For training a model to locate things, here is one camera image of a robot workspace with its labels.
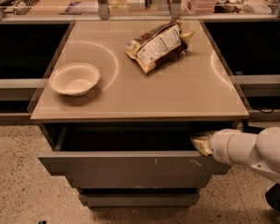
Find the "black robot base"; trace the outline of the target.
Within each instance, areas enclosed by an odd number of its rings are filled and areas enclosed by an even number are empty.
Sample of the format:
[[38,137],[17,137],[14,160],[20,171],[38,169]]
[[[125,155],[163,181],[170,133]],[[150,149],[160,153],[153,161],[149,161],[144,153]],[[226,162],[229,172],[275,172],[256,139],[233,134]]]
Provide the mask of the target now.
[[275,184],[266,193],[265,198],[268,205],[280,213],[280,184]]

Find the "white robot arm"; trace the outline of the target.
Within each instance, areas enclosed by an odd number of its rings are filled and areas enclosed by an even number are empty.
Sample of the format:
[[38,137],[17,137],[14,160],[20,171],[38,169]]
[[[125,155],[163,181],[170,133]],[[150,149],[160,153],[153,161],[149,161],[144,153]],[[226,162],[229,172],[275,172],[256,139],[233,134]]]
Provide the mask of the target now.
[[224,129],[197,133],[190,140],[204,156],[228,165],[243,165],[280,184],[280,127],[266,128],[258,134]]

